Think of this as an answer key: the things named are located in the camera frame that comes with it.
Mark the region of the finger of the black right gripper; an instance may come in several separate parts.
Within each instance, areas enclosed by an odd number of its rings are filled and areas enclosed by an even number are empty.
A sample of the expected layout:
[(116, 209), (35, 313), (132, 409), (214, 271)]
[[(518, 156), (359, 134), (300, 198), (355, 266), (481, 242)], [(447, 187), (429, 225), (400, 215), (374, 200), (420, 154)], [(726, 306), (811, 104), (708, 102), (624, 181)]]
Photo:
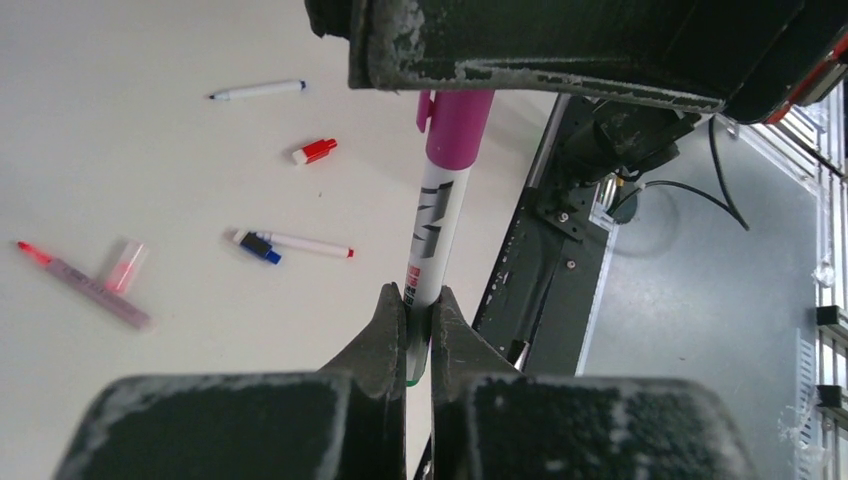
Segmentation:
[(738, 93), (800, 1), (309, 1), (348, 84), (537, 90), (694, 112)]

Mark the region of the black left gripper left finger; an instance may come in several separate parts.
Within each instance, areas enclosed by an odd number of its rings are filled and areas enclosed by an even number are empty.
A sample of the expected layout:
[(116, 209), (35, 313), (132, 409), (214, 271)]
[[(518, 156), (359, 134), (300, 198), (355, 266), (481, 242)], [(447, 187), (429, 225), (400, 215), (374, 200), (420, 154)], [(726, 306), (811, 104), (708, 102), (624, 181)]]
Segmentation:
[(312, 372), (147, 375), (107, 385), (58, 479), (402, 479), (405, 307), (371, 320)]

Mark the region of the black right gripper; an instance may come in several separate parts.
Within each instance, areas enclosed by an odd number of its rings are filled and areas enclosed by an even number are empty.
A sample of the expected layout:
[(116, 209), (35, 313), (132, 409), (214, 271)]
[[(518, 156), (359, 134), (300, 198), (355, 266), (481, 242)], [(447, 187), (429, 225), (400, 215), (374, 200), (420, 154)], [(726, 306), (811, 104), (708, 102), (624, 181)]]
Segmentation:
[(776, 124), (793, 106), (823, 100), (847, 77), (847, 2), (806, 1), (729, 101), (739, 124)]

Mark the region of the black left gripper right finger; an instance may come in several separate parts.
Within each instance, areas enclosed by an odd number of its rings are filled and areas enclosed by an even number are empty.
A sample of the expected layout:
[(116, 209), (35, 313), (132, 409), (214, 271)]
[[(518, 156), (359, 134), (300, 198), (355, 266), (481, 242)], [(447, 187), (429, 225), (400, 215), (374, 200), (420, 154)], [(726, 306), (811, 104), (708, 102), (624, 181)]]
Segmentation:
[(432, 312), (434, 479), (754, 479), (721, 399), (671, 378), (525, 375), (466, 322)]

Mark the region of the white marker pen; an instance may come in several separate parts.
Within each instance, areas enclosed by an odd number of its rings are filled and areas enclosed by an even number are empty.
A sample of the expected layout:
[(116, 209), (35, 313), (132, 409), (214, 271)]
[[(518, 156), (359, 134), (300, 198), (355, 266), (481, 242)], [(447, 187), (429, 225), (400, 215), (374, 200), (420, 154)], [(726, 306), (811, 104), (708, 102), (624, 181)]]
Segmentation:
[(440, 298), (470, 172), (425, 163), (403, 290), (409, 386), (426, 368), (431, 310)]

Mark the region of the magenta pen cap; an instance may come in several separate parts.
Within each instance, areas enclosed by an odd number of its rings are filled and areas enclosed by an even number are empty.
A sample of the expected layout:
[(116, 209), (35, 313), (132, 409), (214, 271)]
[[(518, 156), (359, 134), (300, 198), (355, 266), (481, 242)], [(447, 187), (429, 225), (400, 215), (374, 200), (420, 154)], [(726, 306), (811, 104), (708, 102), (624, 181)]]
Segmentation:
[(421, 91), (416, 126), (427, 133), (427, 158), (446, 170), (470, 168), (477, 159), (494, 96), (494, 90)]

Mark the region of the pink highlighter pen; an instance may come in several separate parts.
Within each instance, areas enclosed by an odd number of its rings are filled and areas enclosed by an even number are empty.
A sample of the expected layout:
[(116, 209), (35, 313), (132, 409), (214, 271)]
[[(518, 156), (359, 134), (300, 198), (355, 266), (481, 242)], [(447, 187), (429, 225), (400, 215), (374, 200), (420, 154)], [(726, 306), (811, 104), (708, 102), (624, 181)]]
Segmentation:
[(145, 329), (150, 325), (151, 317), (147, 313), (107, 290), (96, 280), (64, 260), (50, 255), (28, 242), (17, 241), (16, 246), (20, 252), (28, 256), (57, 281), (126, 324), (137, 330)]

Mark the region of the white pen blue end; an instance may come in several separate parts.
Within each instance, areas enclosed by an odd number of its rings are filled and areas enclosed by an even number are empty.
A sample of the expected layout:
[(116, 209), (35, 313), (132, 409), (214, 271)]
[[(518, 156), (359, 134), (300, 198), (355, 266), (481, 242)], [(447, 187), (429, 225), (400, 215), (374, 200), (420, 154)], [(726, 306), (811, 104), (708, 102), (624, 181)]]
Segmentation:
[(218, 91), (207, 96), (212, 101), (231, 101), (285, 92), (300, 92), (307, 86), (302, 79), (285, 80)]

